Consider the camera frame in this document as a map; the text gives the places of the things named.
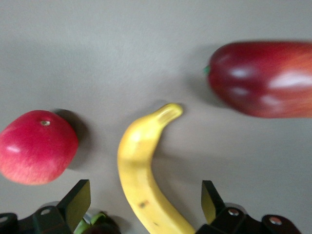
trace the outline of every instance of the grey table surface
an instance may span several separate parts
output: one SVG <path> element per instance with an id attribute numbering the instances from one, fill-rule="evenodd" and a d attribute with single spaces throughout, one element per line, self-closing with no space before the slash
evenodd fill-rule
<path id="1" fill-rule="evenodd" d="M 0 1 L 0 129 L 35 109 L 69 110 L 86 138 L 68 169 L 42 186 L 0 177 L 0 211 L 26 217 L 91 181 L 91 208 L 125 234 L 147 233 L 125 199 L 117 149 L 127 126 L 165 103 L 184 108 L 153 161 L 168 199 L 195 227 L 201 181 L 260 219 L 279 214 L 311 233 L 310 119 L 261 119 L 227 108 L 203 68 L 236 40 L 312 38 L 312 1 Z"/>

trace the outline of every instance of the yellow banana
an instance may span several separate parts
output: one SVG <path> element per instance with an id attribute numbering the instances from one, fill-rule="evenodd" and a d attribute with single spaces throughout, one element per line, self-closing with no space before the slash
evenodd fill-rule
<path id="1" fill-rule="evenodd" d="M 151 234 L 194 234 L 194 228 L 173 207 L 155 182 L 151 163 L 163 128 L 182 114 L 169 103 L 134 121 L 118 149 L 118 171 L 126 198 Z"/>

